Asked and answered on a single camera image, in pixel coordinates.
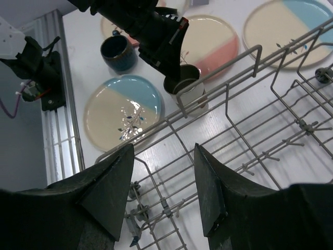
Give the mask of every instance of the metal frame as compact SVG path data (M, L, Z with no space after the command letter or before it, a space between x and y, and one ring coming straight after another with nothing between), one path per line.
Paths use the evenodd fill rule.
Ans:
M143 225L141 225L139 227L139 232L133 233L132 234L137 234L138 236L141 236L141 233L147 229L149 229L150 234L153 236L154 241L151 244L148 244L144 247L141 247L140 244L137 244L137 249L140 250L144 250L147 249L153 245L155 245L157 247L157 249L163 249L160 245L160 241L169 237L172 234L177 234L180 242L181 242L181 246L179 246L176 250L179 249L188 249L183 237L181 236L179 229L175 223L174 217L173 215L175 215L176 217L179 216L179 212L181 209L183 209L184 207L190 205L191 203L195 202L198 197L197 197L197 193L193 193L192 195L183 198L179 203L169 207L168 205L168 200L178 194L179 192L181 192L182 190L187 189L188 187L190 187L191 185L195 184L195 181L192 181L191 183L185 185L184 187L182 187L181 189L177 190L176 192L163 197L163 195L161 194L160 188L162 185L165 185L167 182L173 180L175 177L177 177L178 175L180 175L181 173L188 171L189 169L191 169L194 165L194 159L191 155L191 153L194 151L194 149L188 150L188 148L185 146L183 140L181 139L180 135L178 134L179 131L181 131L181 129L189 126L190 124L192 124L193 122L197 121L198 119L202 118L203 116L206 116L207 114L209 114L210 112L214 111L215 109L221 107L222 105L225 105L225 116L227 118L227 120L230 122L230 124L232 125L232 127L227 128L223 131L221 131L220 133L218 133L217 135L213 136L212 138L209 138L207 141L203 142L201 145L205 145L208 144L209 142L213 141L215 138L218 138L219 136L230 132L231 130L234 130L237 132L237 137L234 138L232 141L229 141L228 143L221 145L221 147L219 147L218 149L216 149L215 151L212 152L212 154L216 154L217 152L220 152L221 150L227 148L229 145L231 145L232 143L235 142L243 142L246 145L246 149L240 153L235 155L232 159L229 159L226 162L223 162L223 164L228 164L229 162L231 162L232 160L235 160L236 158L246 154L247 152L249 152L252 155L252 159L249 160L248 162L245 162L243 164L241 164L241 166L239 166L237 169L235 169L236 172L238 173L248 173L250 175L254 175L254 172L251 171L251 168L253 168L256 165L260 165L264 171L268 174L268 176L271 178L271 180L274 182L274 184L276 185L276 187L278 189L281 189L281 185L278 183L278 181L273 177L273 175L270 173L269 169L266 166L266 162L268 162L269 160L273 160L273 161L280 161L280 159L278 157L275 157L274 155L276 155L278 152L284 150L287 147L303 147L305 144L304 143L300 143L299 140L305 136L310 136L312 137L320 146L321 149L323 149L332 159L333 159L333 149L329 149L328 148L328 143L330 141L333 140L333 136L331 134L330 137L328 137L325 141L322 141L317 135L317 131L331 131L332 127L328 126L328 122L331 122L333 120L333 109L331 109L333 107L333 96L329 96L325 91L325 87L326 85L323 85L321 87L315 87L311 81L315 78L315 77L311 77L311 78L306 78L302 72L302 66L305 62L305 60L307 59L308 55L310 53L312 53L313 51L315 51L316 49L318 49L321 46L333 46L333 43L319 43L318 44L318 38L326 33L329 30L333 30L333 18L328 20L327 22L323 23L322 25L320 25L319 27L317 27L316 29L310 31L309 33L303 35L302 37L294 40L292 43L290 43L288 46L285 46L283 48L281 48L280 50L278 50L277 52L269 55L266 58L261 59L261 52L262 52L262 46L261 45L257 45L249 50L247 50L246 52L240 54L237 58L231 60L230 62L228 62L227 64L221 66L219 69L215 70L214 72L212 72L211 74L207 75L206 77L194 82L193 84L191 84L190 86L188 86L187 88L181 90L178 94L177 94L177 100L180 106L180 110L174 112L173 114L169 115L168 117L164 118L163 120L161 120L160 122L158 122L157 124L151 126L150 128L148 128L146 131L144 131L144 133L146 134L146 137L144 139L140 140L140 135L132 138L131 140L121 144L119 147L101 155L100 157L98 157L96 159L96 163L100 162L102 159L104 159L105 157L111 155L113 152L115 152L118 148L124 146L127 143L133 143L134 146L137 148L137 146L143 144L144 142L146 142L149 138L151 138L152 136L154 136L155 134L161 132L161 131L166 131L166 129L171 130L170 133L166 134L165 136L163 136L162 138L154 141L153 143L150 143L148 146L146 146L143 149L140 150L136 150L135 152L135 160L137 163L143 164L145 166L145 169L148 172L148 175L144 178L142 178L141 180L138 180L136 182L136 184L140 184L143 181L150 179L153 183L153 187L147 189L144 192L139 192L136 188L133 188L133 192L135 193L135 198L128 200L128 202L134 202L137 201L139 204L140 209L138 211L135 211L135 213L132 213L134 215L139 215L139 214L143 214L147 211L147 209L152 209L155 206L161 205L162 207L162 212L159 214L155 214L153 217L148 218L146 217L145 222L143 223ZM309 49L304 52L303 54L297 56L295 59L291 60L291 61L286 61L286 57L289 53L299 49L300 47L303 47L305 44L311 44L311 46L309 47ZM220 85L218 85L217 87L215 87L214 89L208 91L204 97L207 97L207 100L198 104L198 101L201 98L198 98L196 100L194 100L192 103L188 104L188 105L183 105L182 100L180 99L180 96L182 94L184 94L186 91L194 88L196 85L200 84L201 82L205 81L206 79L210 78L211 76L219 73L220 71L230 67L231 65L235 64L236 62L242 60L243 58L247 57L248 55L254 55L255 53L255 63L254 65L252 65L251 67L248 67L247 69L243 70L241 73L231 77L230 79L228 79L227 81L224 81L223 83L221 83ZM293 63L296 60L301 59L301 63L299 64L298 68L296 69L296 73L297 75L302 79L302 81L299 81L297 79L294 80L293 83L291 83L290 88L284 93L284 94L279 94L278 91L275 90L275 83L277 81L278 75L280 73L280 71L285 68L286 66L288 66L289 64ZM260 77L259 79L255 79L251 84L247 84L244 85L243 88L232 94L230 93L230 91L239 86L240 84L242 84L243 82L245 82L246 80L250 79L251 77L256 78L257 74L259 72L261 72L262 70L266 69L267 67L273 65L274 63L279 62L279 66L277 68L275 68L274 70L272 70L271 72L265 74L264 76ZM230 101L232 99L234 99L235 97L239 96L240 94L244 93L245 91L248 91L250 88L256 86L257 84L259 84L260 82L262 82L263 80L267 79L270 76L274 76L274 79L271 83L271 91L272 93L276 96L276 99L270 103L268 103L267 105L265 105L264 107L258 109L257 111L253 112L252 114L250 114L249 116L243 118L241 121L238 122L234 122L233 119L229 116L229 104ZM292 91L302 91L302 95L299 96L298 99L293 100L293 103L288 103L288 101L286 101L286 97L288 96L288 94ZM225 95L225 98L222 99L221 102L218 102L217 104L215 104L213 107L211 107L208 111L206 111L205 113L201 114L200 116L189 120L188 122L186 122L184 125L175 128L175 123L177 121L179 121L182 118L187 118L188 115L193 112L194 110L200 108L200 106L203 103L211 103L213 100L215 100L217 97L221 96L221 95ZM297 114L297 112L294 110L294 107L297 105L298 102L306 99L306 98L310 98L312 100L314 100L316 102L316 106L314 106L313 108L311 108L310 110L306 110L303 114L299 115ZM246 131L246 132L242 132L240 130L240 125L244 124L247 122L248 119L250 119L251 117L255 116L256 114L265 111L266 109L268 109L269 107L271 107L272 105L275 105L277 103L281 103L284 105L284 109L277 112L276 114L272 114L272 116L268 119L266 119L265 121L261 122L259 125L251 128L250 130ZM305 118L308 118L309 115L311 115L314 112L318 112L319 110L323 110L326 113L326 117L324 120L322 121L311 121L310 124L307 124L305 122ZM246 136L250 133L252 133L255 130L259 130L262 128L263 125L273 121L274 119L283 116L285 114L291 114L294 117L294 121L288 123L286 126L280 128L279 130L273 132L272 134L270 134L269 136L267 136L266 138L262 139L261 141L251 145L251 143L249 142L248 139L246 139ZM297 132L293 132L289 137L283 138L283 140L281 140L278 144L272 145L270 148L267 148L264 152L258 153L257 152L257 147L259 145L262 145L264 142L270 140L272 137L279 135L281 132L286 131L288 129L290 129L291 127L295 127L297 126L298 131ZM147 165L147 163L145 161L143 161L142 159L138 158L138 155L140 155L141 153L144 153L146 150L156 146L158 143L163 142L164 140L166 140L167 138L171 137L171 136L176 136L178 142L181 144L181 146L183 147L185 154L181 155L180 157L174 159L173 161L171 161L170 163L166 164L163 167L160 167L158 170L151 172L149 166ZM162 182L157 182L156 181L156 175L166 169L167 167L171 166L172 164L176 163L177 161L179 161L180 159L182 159L183 157L188 157L188 159L190 160L191 164L182 169L181 171L175 173L174 175L168 177L167 179L163 180ZM150 204L148 206L144 206L141 202L142 197L144 197L145 195L149 195L150 192L152 191L156 191L159 197L159 201L155 202L153 204ZM160 223L161 221L163 221L164 219L168 218L170 220L170 223L173 227L173 231L171 231L170 233L166 234L165 236L161 237L161 238L157 238L155 233L154 233L154 228L155 226Z
M61 37L54 50L58 51L61 57L66 106L55 111L42 112L47 183L51 184L84 170L83 153L62 15L58 10L54 10L36 19L31 25L36 31L36 39L41 47L46 47L55 37Z

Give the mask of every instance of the dishware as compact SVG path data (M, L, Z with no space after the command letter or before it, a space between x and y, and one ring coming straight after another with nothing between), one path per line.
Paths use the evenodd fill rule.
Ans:
M118 31L102 43L100 52L105 63L119 74L130 70L137 62L133 45Z
M176 8L178 10L178 15L182 17L185 11L189 8L189 2L190 0L159 0L156 7ZM137 40L131 38L125 31L117 27L105 17L102 17L100 27L104 39L113 36L113 30L118 30L120 34L128 38L133 46L139 45Z
M184 89L185 87L191 85L193 82L197 81L200 78L200 71L193 65L181 65L181 78L179 81L174 81L173 79L166 77L164 80L164 90L172 97L172 99L176 102L179 107L179 103L177 100L176 94ZM204 90L203 83L195 86L191 90L185 92L181 95L181 100L183 106L191 103L192 101L196 100L197 98L204 95L206 92ZM198 104L207 100L207 97L203 97L200 99ZM208 110L208 104L203 104L200 108L196 109L195 111L191 112L190 115L199 115L203 112Z
M112 78L87 102L85 132L92 144L106 152L158 122L162 111L160 94L148 80L134 75Z
M313 0L273 0L259 6L248 17L243 30L243 41L246 48L257 44L263 47L262 58L293 42L296 38L308 33L321 23L333 17L325 5ZM333 41L333 30L322 35L317 44ZM305 53L310 47L305 44L287 55L286 61ZM321 46L315 53L310 53L304 66L315 64L326 58L332 47ZM296 68L300 60L286 68Z
M190 25L182 45L181 64L195 65L206 76L238 55L238 36L226 21L209 15L186 18Z

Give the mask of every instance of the leaf pattern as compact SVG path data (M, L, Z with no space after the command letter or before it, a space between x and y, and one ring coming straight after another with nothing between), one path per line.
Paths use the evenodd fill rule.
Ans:
M122 136L119 138L120 140L127 140L130 137L130 134L137 135L139 133L139 128L136 124L141 124L141 121L145 120L140 114L142 110L140 110L137 114L133 116L127 116L125 129L119 128L118 131L122 132Z
M292 42L294 42L294 41L295 41L295 39L290 39L289 44L292 43ZM276 43L276 46L279 47L279 48L282 48L282 47L283 47L283 46L281 46L279 43ZM301 52L303 52L304 49L308 49L308 46L307 46L306 44L302 47ZM297 52L297 51L292 51L292 52L290 52L290 54L298 55L298 52Z
M187 61L185 59L188 54L189 54L189 51L181 50L181 63L187 64Z

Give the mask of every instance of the pink and beige plate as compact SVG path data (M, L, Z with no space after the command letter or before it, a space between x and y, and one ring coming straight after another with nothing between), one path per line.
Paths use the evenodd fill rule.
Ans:
M209 15L186 18L190 25L183 41L181 64L195 65L203 77L238 55L237 33L226 21Z

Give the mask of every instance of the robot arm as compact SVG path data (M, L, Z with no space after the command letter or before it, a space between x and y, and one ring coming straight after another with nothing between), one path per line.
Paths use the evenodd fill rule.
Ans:
M189 26L177 10L156 7L158 0L68 0L80 11L99 12L140 42L140 57L163 75L180 78L181 48Z
M16 59L18 53L22 53L27 42L23 32L11 26L0 17L0 58Z

